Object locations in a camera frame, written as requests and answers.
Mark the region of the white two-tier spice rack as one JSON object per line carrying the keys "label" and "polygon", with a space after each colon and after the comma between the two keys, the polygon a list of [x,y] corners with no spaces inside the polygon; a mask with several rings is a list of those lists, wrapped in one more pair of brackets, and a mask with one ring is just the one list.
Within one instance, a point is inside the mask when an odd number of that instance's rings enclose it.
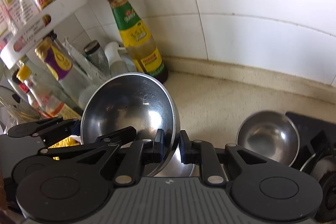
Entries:
{"label": "white two-tier spice rack", "polygon": [[8,68],[34,50],[53,73],[66,93],[84,109],[94,92],[111,78],[104,75],[66,40],[54,42],[49,33],[87,3],[87,0],[56,0],[23,26],[1,51],[1,59]]}

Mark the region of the white dispenser bottle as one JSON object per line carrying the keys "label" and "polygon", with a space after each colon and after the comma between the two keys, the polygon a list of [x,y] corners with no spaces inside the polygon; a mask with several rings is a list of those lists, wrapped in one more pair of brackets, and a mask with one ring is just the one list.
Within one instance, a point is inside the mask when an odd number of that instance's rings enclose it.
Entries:
{"label": "white dispenser bottle", "polygon": [[112,77],[128,73],[125,61],[118,53],[119,45],[117,42],[110,42],[105,46],[104,53],[108,60],[109,71]]}

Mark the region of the steel bowl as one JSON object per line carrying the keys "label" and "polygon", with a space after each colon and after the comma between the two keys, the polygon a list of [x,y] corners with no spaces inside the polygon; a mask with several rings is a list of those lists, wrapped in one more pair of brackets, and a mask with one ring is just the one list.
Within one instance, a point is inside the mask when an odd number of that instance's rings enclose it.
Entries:
{"label": "steel bowl", "polygon": [[298,156],[300,139],[294,123],[284,114],[264,110],[241,124],[237,144],[269,159],[291,166]]}
{"label": "steel bowl", "polygon": [[124,73],[102,84],[87,103],[81,119],[81,143],[132,126],[137,139],[154,139],[165,132],[163,162],[145,169],[155,176],[168,164],[179,143],[181,123],[175,102],[155,78],[143,73]]}
{"label": "steel bowl", "polygon": [[177,147],[168,164],[155,177],[190,177],[194,168],[194,164],[183,164],[179,147]]}

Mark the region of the glass shaker jar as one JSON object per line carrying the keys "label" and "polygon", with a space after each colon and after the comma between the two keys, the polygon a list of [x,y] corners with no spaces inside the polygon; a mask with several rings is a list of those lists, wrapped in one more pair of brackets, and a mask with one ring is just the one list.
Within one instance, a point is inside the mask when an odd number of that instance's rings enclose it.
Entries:
{"label": "glass shaker jar", "polygon": [[84,47],[86,58],[105,76],[110,74],[109,64],[103,48],[97,40],[91,41]]}

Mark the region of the seasoning packets on rack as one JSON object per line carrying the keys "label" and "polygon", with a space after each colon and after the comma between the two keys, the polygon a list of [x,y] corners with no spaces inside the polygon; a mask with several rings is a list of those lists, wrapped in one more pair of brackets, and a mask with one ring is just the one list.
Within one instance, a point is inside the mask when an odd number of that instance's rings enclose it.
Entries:
{"label": "seasoning packets on rack", "polygon": [[34,0],[1,0],[1,9],[14,36],[40,12]]}

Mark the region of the green yellow label sauce bottle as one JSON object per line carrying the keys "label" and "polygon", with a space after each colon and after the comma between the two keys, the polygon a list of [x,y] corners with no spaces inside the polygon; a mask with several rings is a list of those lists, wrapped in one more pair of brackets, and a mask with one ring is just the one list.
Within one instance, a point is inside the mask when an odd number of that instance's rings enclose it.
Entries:
{"label": "green yellow label sauce bottle", "polygon": [[150,30],[128,0],[107,0],[123,46],[139,72],[161,83],[168,79],[168,70]]}

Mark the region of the glass pot lid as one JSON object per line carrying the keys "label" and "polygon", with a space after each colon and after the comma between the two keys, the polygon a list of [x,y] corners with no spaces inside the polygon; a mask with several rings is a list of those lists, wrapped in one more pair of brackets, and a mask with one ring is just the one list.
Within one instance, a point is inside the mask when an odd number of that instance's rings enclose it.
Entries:
{"label": "glass pot lid", "polygon": [[16,92],[1,86],[1,104],[7,108],[9,114],[24,122],[38,121],[41,115]]}

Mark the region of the yellow chenille mat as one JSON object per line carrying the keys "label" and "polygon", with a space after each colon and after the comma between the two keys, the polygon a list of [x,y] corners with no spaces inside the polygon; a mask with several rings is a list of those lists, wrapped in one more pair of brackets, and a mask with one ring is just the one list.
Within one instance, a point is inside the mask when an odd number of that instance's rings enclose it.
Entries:
{"label": "yellow chenille mat", "polygon": [[80,145],[80,142],[72,138],[71,136],[68,136],[63,140],[60,140],[56,143],[53,143],[52,145],[49,145],[48,149],[72,147],[72,146],[77,146],[77,145]]}

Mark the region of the purple neck clear bottle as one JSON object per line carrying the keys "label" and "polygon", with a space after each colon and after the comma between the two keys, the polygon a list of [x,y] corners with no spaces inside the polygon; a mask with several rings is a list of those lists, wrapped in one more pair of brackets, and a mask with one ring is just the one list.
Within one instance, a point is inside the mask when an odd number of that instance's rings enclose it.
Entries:
{"label": "purple neck clear bottle", "polygon": [[35,53],[70,98],[84,110],[98,86],[56,46],[49,36],[35,48]]}

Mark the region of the black gas stove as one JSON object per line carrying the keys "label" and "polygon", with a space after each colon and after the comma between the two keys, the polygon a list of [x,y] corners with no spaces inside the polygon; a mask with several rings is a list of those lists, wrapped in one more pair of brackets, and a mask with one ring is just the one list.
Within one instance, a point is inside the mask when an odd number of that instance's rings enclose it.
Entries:
{"label": "black gas stove", "polygon": [[320,184],[322,201],[315,219],[335,221],[335,123],[287,112],[299,134],[299,152],[292,168],[300,170]]}

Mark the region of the yellow cap vinegar bottle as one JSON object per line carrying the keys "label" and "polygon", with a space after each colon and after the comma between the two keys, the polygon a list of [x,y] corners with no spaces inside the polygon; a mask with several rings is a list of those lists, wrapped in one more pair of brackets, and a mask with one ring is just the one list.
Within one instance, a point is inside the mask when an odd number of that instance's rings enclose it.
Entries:
{"label": "yellow cap vinegar bottle", "polygon": [[32,92],[39,106],[51,117],[62,116],[64,119],[80,119],[81,115],[74,108],[67,95],[57,86],[40,78],[27,65],[18,70],[17,78]]}

